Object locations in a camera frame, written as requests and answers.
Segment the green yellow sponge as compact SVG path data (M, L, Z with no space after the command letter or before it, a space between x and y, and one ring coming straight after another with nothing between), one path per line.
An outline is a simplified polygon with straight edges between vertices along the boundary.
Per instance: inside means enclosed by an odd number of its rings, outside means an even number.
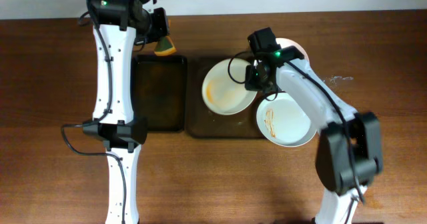
M157 56L168 56L177 51L170 36L161 37L157 42L154 53Z

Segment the white plate with sauce centre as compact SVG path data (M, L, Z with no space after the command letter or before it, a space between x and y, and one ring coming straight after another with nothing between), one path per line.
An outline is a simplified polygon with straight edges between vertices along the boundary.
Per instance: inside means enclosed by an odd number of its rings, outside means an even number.
M201 85L201 95L207 108L219 115L234 115L249 107L254 101L256 91L248 91L244 84L233 81L232 77L239 82L245 79L248 61L235 58L230 68L230 59L224 59L215 64L204 77Z

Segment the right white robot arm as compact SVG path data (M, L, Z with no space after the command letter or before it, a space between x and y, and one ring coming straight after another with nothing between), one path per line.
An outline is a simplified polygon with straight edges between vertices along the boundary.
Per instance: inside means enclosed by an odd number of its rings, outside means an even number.
M282 47L271 28L248 36L254 63L246 69L251 91L285 91L319 133L316 172L325 191L313 223L351 223L375 176L384 168L380 121L341 100L294 45Z

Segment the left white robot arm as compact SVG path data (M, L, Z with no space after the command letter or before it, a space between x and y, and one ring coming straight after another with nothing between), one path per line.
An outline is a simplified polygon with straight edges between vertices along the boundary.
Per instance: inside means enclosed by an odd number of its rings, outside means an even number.
M147 137L147 122L134 115L131 100L132 53L155 43L157 56L176 48L169 36L165 9L147 11L157 0L86 0L97 48L97 96L92 118L79 125L102 141L109 165L106 223L138 223L138 157Z

